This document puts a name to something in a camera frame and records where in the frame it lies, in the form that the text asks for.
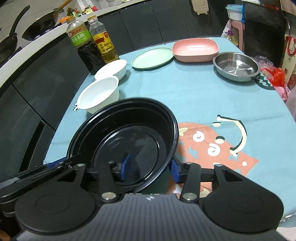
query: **blue lid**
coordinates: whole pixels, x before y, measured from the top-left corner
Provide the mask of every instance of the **blue lid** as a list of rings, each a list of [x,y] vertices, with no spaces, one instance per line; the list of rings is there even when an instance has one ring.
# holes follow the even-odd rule
[[[227,4],[225,8],[227,10],[242,12],[242,5],[239,5],[239,4]]]

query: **white plastic container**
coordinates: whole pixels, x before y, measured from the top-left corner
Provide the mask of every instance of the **white plastic container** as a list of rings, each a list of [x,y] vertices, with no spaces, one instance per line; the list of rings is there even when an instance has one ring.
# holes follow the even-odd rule
[[[225,7],[228,12],[228,17],[234,21],[242,21],[242,5],[227,4]]]
[[[114,60],[100,68],[94,78],[96,80],[101,80],[114,75],[120,81],[126,74],[126,64],[127,61],[125,59]]]
[[[106,105],[118,101],[118,78],[109,76],[96,80],[87,86],[79,95],[77,107],[94,114]]]

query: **blue tablecloth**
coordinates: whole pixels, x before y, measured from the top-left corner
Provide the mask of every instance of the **blue tablecloth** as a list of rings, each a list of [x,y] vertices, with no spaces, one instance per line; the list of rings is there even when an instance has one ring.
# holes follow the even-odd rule
[[[212,38],[219,46],[219,52],[240,52],[231,42],[223,38]],[[173,43],[157,47],[172,47]],[[120,56],[127,60],[127,73],[119,83],[120,99],[128,97],[149,97],[166,104],[175,114],[179,128],[188,133],[204,130],[204,135],[219,135],[226,145],[236,146],[242,133],[236,124],[221,123],[213,127],[217,115],[240,120],[247,131],[247,142],[238,157],[231,155],[213,162],[215,154],[209,154],[207,161],[229,162],[236,171],[247,170],[247,177],[276,193],[284,203],[284,217],[296,210],[296,165],[294,163],[296,124],[275,90],[266,90],[255,82],[237,84],[220,77],[212,62],[181,63],[172,60],[168,64],[151,70],[136,70],[131,60],[139,53],[155,47],[148,47]],[[89,75],[72,100],[50,144],[45,163],[65,157],[72,136],[90,116],[85,110],[73,111],[79,94],[94,81]],[[189,142],[196,145],[200,142]],[[188,159],[205,157],[207,150],[186,146]],[[292,216],[281,226],[296,226]]]

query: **plastic container with blue lid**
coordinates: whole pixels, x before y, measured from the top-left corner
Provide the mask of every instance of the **plastic container with blue lid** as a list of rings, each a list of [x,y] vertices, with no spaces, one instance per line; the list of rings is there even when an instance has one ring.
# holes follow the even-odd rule
[[[242,21],[242,5],[227,4],[225,7],[228,12],[228,17],[234,21]]]

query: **gray ribbed panel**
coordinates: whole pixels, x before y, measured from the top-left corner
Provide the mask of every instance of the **gray ribbed panel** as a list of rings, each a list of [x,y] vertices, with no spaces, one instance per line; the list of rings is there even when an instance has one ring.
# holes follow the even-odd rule
[[[285,241],[276,231],[257,235],[232,233],[216,226],[195,204],[174,194],[125,195],[105,204],[84,227],[60,236],[25,231],[18,241]]]

